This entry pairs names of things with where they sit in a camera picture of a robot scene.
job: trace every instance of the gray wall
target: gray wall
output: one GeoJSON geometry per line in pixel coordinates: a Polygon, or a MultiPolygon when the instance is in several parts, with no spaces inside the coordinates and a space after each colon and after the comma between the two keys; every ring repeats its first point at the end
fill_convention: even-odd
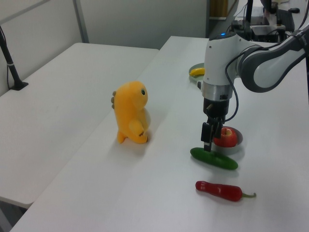
{"type": "MultiPolygon", "coordinates": [[[[72,0],[47,1],[1,27],[22,80],[82,41],[72,0]]],[[[7,90],[6,61],[0,52],[0,96],[7,90]]]]}
{"type": "Polygon", "coordinates": [[[170,36],[205,38],[207,0],[77,0],[89,42],[160,49],[170,36]]]}

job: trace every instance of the green cucumber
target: green cucumber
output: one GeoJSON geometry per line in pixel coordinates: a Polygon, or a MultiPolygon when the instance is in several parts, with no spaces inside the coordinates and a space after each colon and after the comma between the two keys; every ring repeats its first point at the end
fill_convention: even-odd
{"type": "Polygon", "coordinates": [[[190,150],[190,153],[195,159],[219,168],[229,170],[235,170],[238,168],[238,164],[235,160],[216,151],[208,152],[201,147],[195,147],[190,150]]]}

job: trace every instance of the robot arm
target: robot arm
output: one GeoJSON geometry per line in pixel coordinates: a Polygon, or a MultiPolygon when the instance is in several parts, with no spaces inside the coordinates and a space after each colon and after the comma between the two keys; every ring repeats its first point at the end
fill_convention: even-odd
{"type": "Polygon", "coordinates": [[[253,92],[267,92],[308,55],[309,26],[271,47],[243,40],[233,32],[209,40],[201,86],[204,113],[208,116],[202,127],[204,149],[210,151],[213,138],[221,136],[236,77],[240,77],[245,87],[253,92]]]}

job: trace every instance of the pepper stem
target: pepper stem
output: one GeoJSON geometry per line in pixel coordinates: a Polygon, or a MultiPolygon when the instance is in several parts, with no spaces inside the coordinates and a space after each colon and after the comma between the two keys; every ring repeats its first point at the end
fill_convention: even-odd
{"type": "Polygon", "coordinates": [[[248,198],[253,198],[253,197],[256,197],[256,193],[254,193],[253,195],[248,195],[246,193],[242,193],[242,196],[241,197],[248,197],[248,198]]]}

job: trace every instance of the plush toy arm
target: plush toy arm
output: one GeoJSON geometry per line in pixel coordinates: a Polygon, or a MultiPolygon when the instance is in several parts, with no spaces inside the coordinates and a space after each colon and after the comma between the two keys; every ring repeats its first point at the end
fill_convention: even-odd
{"type": "Polygon", "coordinates": [[[141,122],[136,119],[130,121],[129,128],[136,136],[142,136],[144,134],[144,128],[141,122]]]}

